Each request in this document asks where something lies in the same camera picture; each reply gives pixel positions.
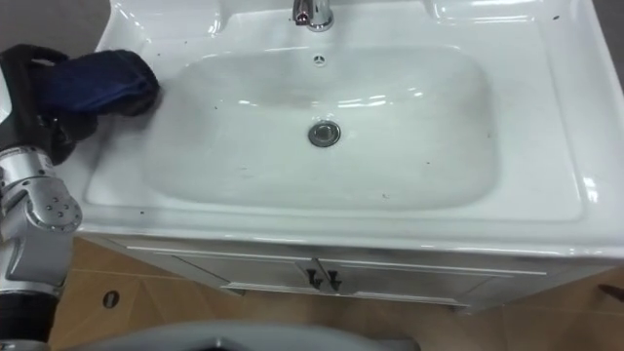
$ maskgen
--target vanity cabinet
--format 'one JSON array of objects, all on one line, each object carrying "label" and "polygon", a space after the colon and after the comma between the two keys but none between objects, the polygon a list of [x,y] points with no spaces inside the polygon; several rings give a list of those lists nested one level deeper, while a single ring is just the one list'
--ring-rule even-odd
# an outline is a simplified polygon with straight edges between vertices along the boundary
[{"label": "vanity cabinet", "polygon": [[476,312],[611,267],[467,253],[233,242],[90,241],[225,293],[310,293],[436,303]]},{"label": "vanity cabinet", "polygon": [[202,253],[176,255],[178,259],[214,275],[224,289],[314,293],[310,285],[318,279],[316,265],[305,257]]},{"label": "vanity cabinet", "polygon": [[487,272],[465,272],[379,262],[321,259],[336,292],[357,297],[462,304],[461,297],[495,277]]}]

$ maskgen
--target cabinet handle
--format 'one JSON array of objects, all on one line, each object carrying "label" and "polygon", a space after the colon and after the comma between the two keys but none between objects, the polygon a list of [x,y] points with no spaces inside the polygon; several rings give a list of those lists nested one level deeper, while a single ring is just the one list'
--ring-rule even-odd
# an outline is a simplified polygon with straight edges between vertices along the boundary
[{"label": "cabinet handle", "polygon": [[339,281],[338,278],[338,272],[337,271],[328,271],[328,274],[330,275],[330,285],[331,287],[338,293],[338,291],[340,290],[340,285],[342,284],[342,281]]},{"label": "cabinet handle", "polygon": [[305,272],[308,274],[308,283],[310,283],[312,288],[320,288],[323,279],[314,278],[316,276],[316,269],[306,269]]}]

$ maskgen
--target ceramic sink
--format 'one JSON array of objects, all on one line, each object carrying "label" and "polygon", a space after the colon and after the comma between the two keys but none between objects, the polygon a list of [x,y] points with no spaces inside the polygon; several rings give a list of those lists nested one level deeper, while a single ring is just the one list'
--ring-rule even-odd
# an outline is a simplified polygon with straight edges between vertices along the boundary
[{"label": "ceramic sink", "polygon": [[[558,254],[624,241],[624,103],[591,1],[336,0],[322,33],[292,5],[112,3],[98,49],[138,52],[163,94],[61,168],[83,230]],[[340,138],[319,147],[326,122]]]},{"label": "ceramic sink", "polygon": [[[319,148],[308,131],[325,120],[341,136]],[[154,189],[198,203],[455,207],[482,197],[498,177],[493,123],[484,71],[453,48],[216,56],[172,80],[143,169]]]}]

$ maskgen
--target sink drain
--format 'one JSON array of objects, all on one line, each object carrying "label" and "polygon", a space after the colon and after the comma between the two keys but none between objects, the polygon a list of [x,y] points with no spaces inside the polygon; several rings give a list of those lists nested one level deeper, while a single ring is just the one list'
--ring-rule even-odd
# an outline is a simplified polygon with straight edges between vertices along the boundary
[{"label": "sink drain", "polygon": [[320,54],[315,55],[312,58],[312,61],[314,62],[314,65],[319,67],[319,68],[320,67],[324,67],[326,65],[325,57],[323,55],[320,55]]},{"label": "sink drain", "polygon": [[319,122],[310,128],[308,138],[314,146],[332,146],[340,139],[340,127],[332,121]]}]

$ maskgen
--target chrome faucet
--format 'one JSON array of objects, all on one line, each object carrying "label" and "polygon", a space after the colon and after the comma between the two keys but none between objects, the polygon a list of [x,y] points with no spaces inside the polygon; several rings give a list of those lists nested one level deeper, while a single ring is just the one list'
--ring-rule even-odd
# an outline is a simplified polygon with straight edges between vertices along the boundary
[{"label": "chrome faucet", "polygon": [[294,0],[292,20],[294,24],[307,25],[315,32],[330,29],[333,24],[330,0]]}]

